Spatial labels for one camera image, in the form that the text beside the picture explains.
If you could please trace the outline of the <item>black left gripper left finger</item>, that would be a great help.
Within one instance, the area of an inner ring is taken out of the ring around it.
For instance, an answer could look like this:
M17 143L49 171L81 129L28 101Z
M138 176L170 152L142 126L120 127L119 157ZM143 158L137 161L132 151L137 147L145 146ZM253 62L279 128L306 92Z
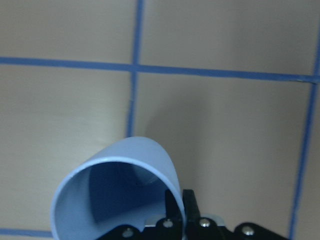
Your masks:
M149 218L143 230L122 224L100 236L99 240L181 240L183 219L173 194L165 191L165 216Z

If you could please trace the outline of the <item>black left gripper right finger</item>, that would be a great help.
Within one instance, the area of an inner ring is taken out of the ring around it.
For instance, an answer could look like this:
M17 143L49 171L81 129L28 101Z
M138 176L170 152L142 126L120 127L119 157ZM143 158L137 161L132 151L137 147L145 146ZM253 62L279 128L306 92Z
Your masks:
M201 215L193 190L182 193L188 240L285 240L286 238L252 222L243 222L233 231L229 230L221 217Z

